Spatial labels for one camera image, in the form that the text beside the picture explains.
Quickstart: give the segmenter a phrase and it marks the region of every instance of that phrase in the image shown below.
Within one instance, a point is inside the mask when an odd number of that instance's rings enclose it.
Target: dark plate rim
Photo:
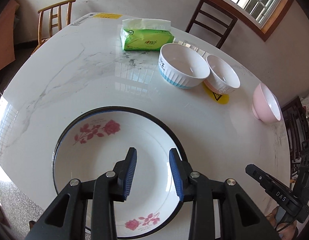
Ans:
[[[56,188],[56,181],[55,181],[55,160],[56,160],[56,156],[57,156],[57,150],[60,146],[60,143],[62,142],[64,136],[69,132],[69,130],[78,122],[82,121],[83,119],[86,119],[87,117],[90,117],[94,114],[99,114],[99,113],[105,113],[105,112],[114,112],[114,111],[118,111],[118,112],[129,112],[129,113],[133,113],[133,114],[138,114],[141,115],[149,120],[151,120],[152,122],[156,123],[157,125],[159,125],[169,136],[170,138],[173,140],[173,142],[176,144],[179,153],[181,155],[181,158],[183,161],[188,161],[185,150],[183,149],[181,142],[179,141],[179,139],[177,138],[177,136],[173,133],[173,131],[166,126],[162,121],[160,121],[158,118],[154,117],[151,114],[148,114],[147,112],[144,112],[142,110],[139,109],[135,109],[135,108],[131,108],[131,107],[125,107],[125,106],[105,106],[105,107],[99,107],[96,109],[92,109],[90,111],[85,112],[84,114],[80,115],[79,117],[77,117],[76,119],[74,119],[62,132],[62,134],[60,135],[58,142],[56,144],[56,148],[53,151],[53,157],[52,157],[52,175],[53,175],[53,184],[56,190],[56,193],[59,194],[57,188]],[[168,225],[168,223],[171,222],[171,220],[173,220],[173,218],[178,214],[178,212],[180,211],[181,207],[183,205],[183,202],[179,202],[178,205],[176,206],[175,210],[173,211],[173,213],[158,227],[154,228],[153,230],[150,230],[149,232],[137,235],[137,236],[129,236],[129,237],[118,237],[118,239],[138,239],[141,237],[145,237],[145,236],[149,236],[157,231],[159,231],[160,229],[164,228],[166,225]]]

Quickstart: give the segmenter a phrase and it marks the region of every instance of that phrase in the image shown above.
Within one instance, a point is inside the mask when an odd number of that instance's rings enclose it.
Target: large floral plate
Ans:
[[[181,143],[160,120],[143,111],[120,106],[91,110],[75,119],[59,138],[53,158],[57,193],[72,179],[98,178],[123,160],[129,147],[137,150],[137,165],[130,195],[115,202],[117,235],[135,239],[167,225],[182,203],[176,194],[169,165],[169,150],[177,148],[187,160]],[[88,203],[87,228],[92,201]]]

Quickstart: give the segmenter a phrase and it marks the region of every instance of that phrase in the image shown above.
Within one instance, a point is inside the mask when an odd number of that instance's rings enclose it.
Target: white marble table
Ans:
[[[264,214],[270,212],[275,202],[245,167],[254,163],[288,185],[290,161],[284,121],[266,125],[251,111],[260,80],[221,50],[173,28],[179,41],[228,62],[241,81],[226,105],[213,101],[201,85],[176,88],[160,75],[158,52],[122,51],[120,25],[127,18],[87,18],[69,25],[21,67],[0,100],[2,168],[45,209],[56,197],[52,155],[64,128],[88,110],[128,106],[168,125],[194,170],[214,180],[236,179]],[[188,239],[191,207],[185,203],[172,222],[147,238]]]

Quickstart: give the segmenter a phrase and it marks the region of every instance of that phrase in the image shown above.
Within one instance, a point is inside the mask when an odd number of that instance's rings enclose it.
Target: wall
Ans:
[[[21,20],[15,29],[15,43],[20,43],[37,39],[38,9],[62,0],[16,1],[20,4],[18,14]],[[112,12],[166,19],[172,22],[173,27],[185,30],[198,2],[199,0],[77,0],[72,6],[72,21],[89,12]],[[213,34],[207,34],[198,26],[191,33],[216,44]],[[43,35],[48,35],[47,28]],[[264,82],[277,96],[281,106],[309,90],[309,20],[296,2],[266,42],[238,21],[222,50]]]

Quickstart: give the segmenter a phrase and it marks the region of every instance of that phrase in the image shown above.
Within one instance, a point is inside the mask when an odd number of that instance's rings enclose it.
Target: wooden window frame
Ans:
[[[277,28],[281,20],[286,15],[287,11],[291,7],[294,0],[280,0],[277,4],[276,8],[265,22],[263,27],[260,29],[255,23],[253,23],[247,16],[245,16],[242,12],[237,10],[231,4],[227,3],[224,0],[210,0],[215,4],[219,5],[223,9],[227,10],[234,16],[236,16],[239,20],[244,22],[250,29],[252,29],[263,41],[266,41],[270,35]]]

